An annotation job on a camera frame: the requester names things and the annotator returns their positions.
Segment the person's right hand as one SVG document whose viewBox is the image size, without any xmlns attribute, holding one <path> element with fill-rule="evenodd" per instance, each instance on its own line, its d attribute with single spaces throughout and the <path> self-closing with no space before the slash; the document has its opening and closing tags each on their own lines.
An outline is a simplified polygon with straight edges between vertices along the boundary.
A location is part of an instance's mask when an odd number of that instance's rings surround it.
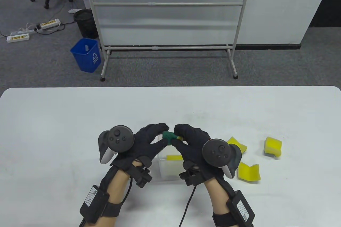
<svg viewBox="0 0 341 227">
<path fill-rule="evenodd" d="M 212 178 L 224 179 L 223 170 L 208 164 L 202 155 L 204 144 L 211 139 L 207 132 L 189 124 L 177 124 L 174 127 L 174 134 L 182 137 L 187 144 L 173 139 L 172 145 L 180 152 L 184 162 L 191 162 L 192 169 L 201 172 L 205 181 Z"/>
</svg>

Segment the person's left hand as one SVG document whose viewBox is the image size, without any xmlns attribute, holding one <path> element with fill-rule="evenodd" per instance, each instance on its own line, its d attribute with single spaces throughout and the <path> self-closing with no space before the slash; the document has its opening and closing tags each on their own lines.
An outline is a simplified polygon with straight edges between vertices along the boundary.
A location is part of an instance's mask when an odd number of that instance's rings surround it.
<svg viewBox="0 0 341 227">
<path fill-rule="evenodd" d="M 110 166 L 116 166 L 123 171 L 127 171 L 131 166 L 149 167 L 155 156 L 168 145 L 166 139 L 153 143 L 154 139 L 168 130 L 169 126 L 165 123 L 149 124 L 141 128 L 134 135 L 133 146 L 128 151 L 118 154 Z"/>
</svg>

